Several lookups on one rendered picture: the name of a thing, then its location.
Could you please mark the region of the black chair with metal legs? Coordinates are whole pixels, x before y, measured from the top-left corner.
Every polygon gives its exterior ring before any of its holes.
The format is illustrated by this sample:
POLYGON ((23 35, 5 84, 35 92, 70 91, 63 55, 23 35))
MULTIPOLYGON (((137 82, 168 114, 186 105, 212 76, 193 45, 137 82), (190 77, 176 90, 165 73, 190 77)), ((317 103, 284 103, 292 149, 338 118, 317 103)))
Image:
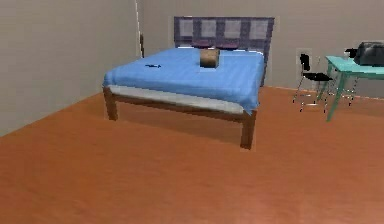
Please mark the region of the black chair with metal legs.
POLYGON ((302 112, 304 110, 305 106, 317 106, 318 105, 318 101, 321 98, 322 91, 329 90, 329 82, 332 81, 332 78, 328 74, 325 74, 325 73, 312 72, 311 66, 310 66, 310 57, 307 54, 301 53, 299 60, 300 60, 300 64, 301 64, 301 71, 300 71, 301 79, 300 79, 300 82, 297 86, 296 92, 293 96, 292 102, 295 103, 298 97, 302 97, 303 100, 300 103, 300 112, 302 112), (305 79, 310 80, 313 83, 317 84, 316 97, 312 103, 306 103, 304 100, 305 97, 311 97, 311 94, 301 94, 300 93, 302 83, 305 79))

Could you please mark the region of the brown cardboard box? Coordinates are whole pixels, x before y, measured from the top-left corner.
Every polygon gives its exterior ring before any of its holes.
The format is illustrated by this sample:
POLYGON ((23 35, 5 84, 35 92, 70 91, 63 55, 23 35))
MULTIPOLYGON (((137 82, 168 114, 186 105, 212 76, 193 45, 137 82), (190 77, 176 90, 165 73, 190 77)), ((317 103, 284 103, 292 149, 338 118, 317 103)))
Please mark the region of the brown cardboard box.
POLYGON ((219 65, 219 49, 201 49, 200 66, 204 68, 217 68, 219 65))

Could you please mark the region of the turquoise table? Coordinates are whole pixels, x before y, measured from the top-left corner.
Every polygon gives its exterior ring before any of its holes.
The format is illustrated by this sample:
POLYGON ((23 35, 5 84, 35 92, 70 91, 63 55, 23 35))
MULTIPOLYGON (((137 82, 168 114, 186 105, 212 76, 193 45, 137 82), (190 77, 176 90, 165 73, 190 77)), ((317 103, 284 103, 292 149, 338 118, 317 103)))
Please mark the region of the turquoise table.
POLYGON ((334 69, 338 72, 337 91, 326 118, 326 121, 329 122, 337 109, 346 81, 349 78, 384 80, 384 67, 361 66, 356 64, 352 58, 346 59, 341 56, 326 56, 326 60, 328 62, 327 74, 330 75, 334 69))

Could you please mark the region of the black bag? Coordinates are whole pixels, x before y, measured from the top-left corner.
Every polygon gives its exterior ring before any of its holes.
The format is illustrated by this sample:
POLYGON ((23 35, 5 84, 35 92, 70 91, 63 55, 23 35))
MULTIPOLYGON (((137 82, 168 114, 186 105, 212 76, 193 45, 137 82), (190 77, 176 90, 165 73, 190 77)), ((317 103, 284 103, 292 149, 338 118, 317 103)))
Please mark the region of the black bag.
POLYGON ((361 42, 357 48, 346 49, 345 53, 358 65, 384 67, 384 42, 361 42))

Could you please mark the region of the blue bed with wooden frame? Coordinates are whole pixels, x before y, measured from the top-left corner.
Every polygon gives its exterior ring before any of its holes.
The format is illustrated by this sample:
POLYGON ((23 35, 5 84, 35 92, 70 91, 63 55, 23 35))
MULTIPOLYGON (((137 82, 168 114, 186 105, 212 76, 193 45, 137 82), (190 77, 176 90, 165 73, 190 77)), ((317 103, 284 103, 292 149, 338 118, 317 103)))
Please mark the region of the blue bed with wooden frame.
POLYGON ((240 146, 251 148, 274 22, 273 17, 176 16, 172 48, 105 74, 102 89, 108 118, 116 120, 117 104, 126 102, 239 122, 240 146), (192 47, 198 40, 209 40, 212 47, 192 47), (218 49, 218 44, 228 42, 239 48, 219 49, 217 68, 200 66, 201 49, 218 49))

